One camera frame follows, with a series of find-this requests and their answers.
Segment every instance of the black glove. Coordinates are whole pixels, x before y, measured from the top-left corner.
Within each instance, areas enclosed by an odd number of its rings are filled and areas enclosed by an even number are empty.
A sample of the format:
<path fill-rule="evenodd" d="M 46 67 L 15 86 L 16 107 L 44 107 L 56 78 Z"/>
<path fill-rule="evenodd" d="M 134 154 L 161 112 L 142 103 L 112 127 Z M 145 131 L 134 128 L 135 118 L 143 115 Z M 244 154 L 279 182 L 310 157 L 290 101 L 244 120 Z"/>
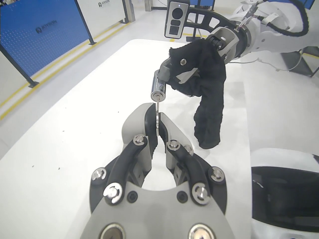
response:
<path fill-rule="evenodd" d="M 215 47 L 207 40 L 200 39 L 177 49 L 170 49 L 171 79 L 167 84 L 186 95 L 202 97 L 194 115 L 194 136 L 199 146 L 213 148 L 220 142 L 220 124 L 224 108 L 225 63 Z M 180 64 L 186 59 L 186 65 Z M 191 77 L 179 84 L 177 75 L 198 68 L 199 76 Z"/>

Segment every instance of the gray floor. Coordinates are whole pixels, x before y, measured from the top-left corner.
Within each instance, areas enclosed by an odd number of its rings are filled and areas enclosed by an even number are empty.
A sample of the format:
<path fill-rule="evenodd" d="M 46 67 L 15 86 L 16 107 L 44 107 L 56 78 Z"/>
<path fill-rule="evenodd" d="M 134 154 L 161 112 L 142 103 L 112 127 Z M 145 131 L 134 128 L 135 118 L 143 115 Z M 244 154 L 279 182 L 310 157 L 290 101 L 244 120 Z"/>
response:
<path fill-rule="evenodd" d="M 137 9 L 136 22 L 37 89 L 0 123 L 0 158 L 63 95 L 128 41 L 137 38 L 169 41 L 164 37 L 165 14 L 166 11 L 141 12 Z M 143 57 L 143 48 L 132 57 Z M 280 55 L 269 52 L 253 53 L 242 61 L 257 57 L 285 68 Z M 292 72 L 276 72 L 259 62 L 242 64 L 242 70 L 250 149 L 286 148 L 319 155 L 319 88 L 314 83 L 316 79 Z"/>

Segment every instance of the joyson logo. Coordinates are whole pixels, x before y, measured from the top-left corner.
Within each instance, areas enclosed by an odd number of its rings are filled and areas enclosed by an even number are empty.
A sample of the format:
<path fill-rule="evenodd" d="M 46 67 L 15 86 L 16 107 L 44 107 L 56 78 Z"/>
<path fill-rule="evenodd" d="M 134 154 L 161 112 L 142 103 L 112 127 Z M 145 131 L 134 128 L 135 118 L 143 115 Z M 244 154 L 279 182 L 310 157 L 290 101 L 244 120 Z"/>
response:
<path fill-rule="evenodd" d="M 99 7 L 103 8 L 103 7 L 107 6 L 109 3 L 110 3 L 110 0 L 101 1 L 101 2 L 99 2 Z"/>
<path fill-rule="evenodd" d="M 51 22 L 49 22 L 49 23 L 47 23 L 45 25 L 42 25 L 41 27 L 37 27 L 35 29 L 35 31 L 37 33 L 42 33 L 43 31 L 47 30 L 49 27 L 51 27 L 51 26 L 53 26 L 53 25 L 55 25 L 57 23 L 58 23 L 57 20 L 53 20 L 53 21 L 51 21 Z"/>

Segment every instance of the white table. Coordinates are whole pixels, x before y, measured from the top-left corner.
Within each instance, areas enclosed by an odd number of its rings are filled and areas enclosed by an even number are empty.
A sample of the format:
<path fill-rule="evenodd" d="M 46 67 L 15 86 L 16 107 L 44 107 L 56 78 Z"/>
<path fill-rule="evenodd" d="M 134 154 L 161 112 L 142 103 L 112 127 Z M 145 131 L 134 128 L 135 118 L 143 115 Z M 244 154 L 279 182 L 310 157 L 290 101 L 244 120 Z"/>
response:
<path fill-rule="evenodd" d="M 90 217 L 91 173 L 122 149 L 121 128 L 142 103 L 151 102 L 154 71 L 170 47 L 183 44 L 132 40 L 44 114 L 0 161 L 0 238 L 75 239 Z M 251 173 L 241 66 L 227 65 L 221 142 L 198 147 L 193 115 L 200 98 L 172 90 L 160 111 L 191 140 L 195 153 L 224 170 L 226 217 L 237 239 L 250 237 Z M 159 139 L 144 188 L 174 186 Z"/>

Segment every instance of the black cable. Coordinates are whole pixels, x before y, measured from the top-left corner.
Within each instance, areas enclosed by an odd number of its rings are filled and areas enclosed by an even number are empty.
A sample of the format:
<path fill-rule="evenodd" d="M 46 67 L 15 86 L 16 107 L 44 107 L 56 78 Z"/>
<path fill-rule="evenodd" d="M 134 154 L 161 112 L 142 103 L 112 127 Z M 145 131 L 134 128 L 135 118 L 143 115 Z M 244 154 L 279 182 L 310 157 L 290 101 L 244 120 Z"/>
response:
<path fill-rule="evenodd" d="M 287 30 L 284 30 L 284 29 L 280 29 L 277 26 L 273 25 L 272 23 L 268 23 L 267 26 L 269 26 L 270 28 L 272 28 L 276 32 L 281 33 L 283 35 L 294 36 L 294 37 L 304 36 L 309 31 L 308 16 L 307 16 L 306 10 L 304 8 L 304 5 L 299 0 L 289 0 L 289 1 L 294 6 L 296 6 L 298 11 L 300 12 L 300 16 L 301 16 L 301 19 L 302 19 L 302 26 L 303 26 L 302 31 L 301 32 L 290 32 L 290 31 L 287 31 Z M 264 17 L 258 16 L 257 19 L 262 21 L 264 19 Z"/>

